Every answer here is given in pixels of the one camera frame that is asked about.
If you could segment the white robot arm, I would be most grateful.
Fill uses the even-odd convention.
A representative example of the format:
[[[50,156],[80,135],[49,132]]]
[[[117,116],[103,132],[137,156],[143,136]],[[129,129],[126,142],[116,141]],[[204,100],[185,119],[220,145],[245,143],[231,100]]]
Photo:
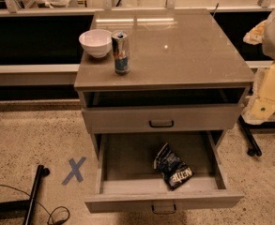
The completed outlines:
[[[252,95],[242,112],[251,125],[261,125],[275,113],[275,8],[266,20],[258,23],[243,38],[252,45],[262,45],[263,54],[272,59],[270,67],[258,68],[252,85]]]

